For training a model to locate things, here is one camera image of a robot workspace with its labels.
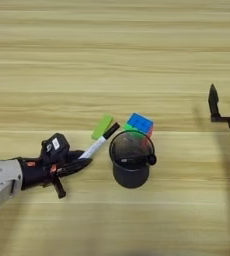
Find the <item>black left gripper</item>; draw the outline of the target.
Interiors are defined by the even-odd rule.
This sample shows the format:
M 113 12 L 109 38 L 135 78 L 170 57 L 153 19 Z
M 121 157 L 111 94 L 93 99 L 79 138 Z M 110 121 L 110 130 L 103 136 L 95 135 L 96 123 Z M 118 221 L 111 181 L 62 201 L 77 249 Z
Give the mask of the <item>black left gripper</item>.
M 82 158 L 82 155 L 82 150 L 70 151 L 68 153 L 68 161 L 70 163 L 59 169 L 56 164 L 45 165 L 42 160 L 21 159 L 19 163 L 22 169 L 22 190 L 37 186 L 45 188 L 53 185 L 58 198 L 64 198 L 66 192 L 59 177 L 75 174 L 92 162 L 91 158 Z

